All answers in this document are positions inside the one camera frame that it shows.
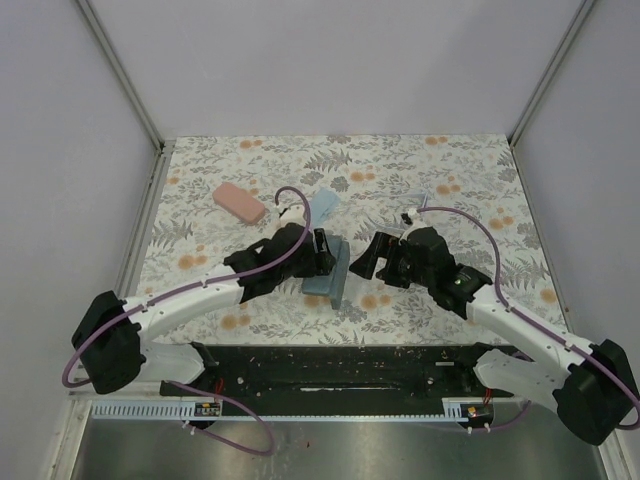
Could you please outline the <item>grey-blue glasses case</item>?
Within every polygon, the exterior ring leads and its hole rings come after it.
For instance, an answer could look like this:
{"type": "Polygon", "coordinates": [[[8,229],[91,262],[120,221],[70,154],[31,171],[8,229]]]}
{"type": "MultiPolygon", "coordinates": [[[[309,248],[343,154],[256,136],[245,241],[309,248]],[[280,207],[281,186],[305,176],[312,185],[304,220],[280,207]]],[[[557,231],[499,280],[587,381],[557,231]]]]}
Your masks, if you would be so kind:
{"type": "Polygon", "coordinates": [[[336,260],[335,265],[326,276],[305,278],[301,291],[305,295],[327,299],[333,310],[339,310],[349,270],[350,245],[342,237],[336,235],[329,235],[327,239],[329,252],[336,260]]]}

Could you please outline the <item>white frame sunglasses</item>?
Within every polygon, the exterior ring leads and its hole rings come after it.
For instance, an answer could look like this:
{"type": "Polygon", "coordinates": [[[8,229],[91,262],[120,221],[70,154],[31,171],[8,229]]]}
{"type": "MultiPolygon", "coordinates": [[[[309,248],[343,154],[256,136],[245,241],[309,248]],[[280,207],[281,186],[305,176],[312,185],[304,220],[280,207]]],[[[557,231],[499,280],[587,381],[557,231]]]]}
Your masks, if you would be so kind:
{"type": "Polygon", "coordinates": [[[396,219],[397,213],[411,208],[426,207],[429,193],[417,191],[402,194],[376,194],[373,199],[382,203],[383,209],[374,214],[367,213],[366,220],[386,233],[401,234],[404,227],[402,221],[396,219]]]}

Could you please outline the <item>light blue cleaning cloth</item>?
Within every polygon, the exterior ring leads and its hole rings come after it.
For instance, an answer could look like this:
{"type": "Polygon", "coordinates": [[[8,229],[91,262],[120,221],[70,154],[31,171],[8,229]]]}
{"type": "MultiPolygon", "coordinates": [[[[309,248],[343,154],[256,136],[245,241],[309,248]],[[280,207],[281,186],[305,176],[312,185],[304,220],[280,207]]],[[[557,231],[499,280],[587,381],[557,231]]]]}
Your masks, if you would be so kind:
{"type": "Polygon", "coordinates": [[[311,227],[320,227],[339,203],[340,198],[335,192],[320,188],[309,202],[311,227]]]}

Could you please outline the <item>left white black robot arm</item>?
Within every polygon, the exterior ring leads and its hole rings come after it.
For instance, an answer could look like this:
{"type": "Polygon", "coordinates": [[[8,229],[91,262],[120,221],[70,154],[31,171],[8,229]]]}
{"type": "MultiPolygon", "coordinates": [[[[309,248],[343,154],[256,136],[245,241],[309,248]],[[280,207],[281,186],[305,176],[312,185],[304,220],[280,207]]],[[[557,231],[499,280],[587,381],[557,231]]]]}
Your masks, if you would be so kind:
{"type": "Polygon", "coordinates": [[[325,231],[288,223],[270,238],[227,256],[197,280],[147,298],[96,296],[71,337],[73,359],[98,394],[134,381],[177,380],[205,395],[217,382],[198,347],[156,338],[208,312],[269,295],[290,278],[328,275],[336,265],[325,231]]]}

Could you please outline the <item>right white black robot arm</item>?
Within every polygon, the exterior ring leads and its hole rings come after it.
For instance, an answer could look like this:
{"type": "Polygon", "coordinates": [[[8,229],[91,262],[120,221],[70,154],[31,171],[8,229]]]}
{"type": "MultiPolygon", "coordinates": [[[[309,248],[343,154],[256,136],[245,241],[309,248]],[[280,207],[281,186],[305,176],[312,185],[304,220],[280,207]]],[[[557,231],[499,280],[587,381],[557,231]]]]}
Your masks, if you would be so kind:
{"type": "Polygon", "coordinates": [[[501,390],[557,414],[580,440],[599,446],[639,404],[639,391],[624,349],[599,344],[508,303],[495,281],[463,265],[434,228],[413,226],[401,237],[375,234],[349,267],[388,286],[426,288],[442,309],[491,330],[524,354],[514,359],[497,348],[455,371],[457,388],[469,396],[501,390]]]}

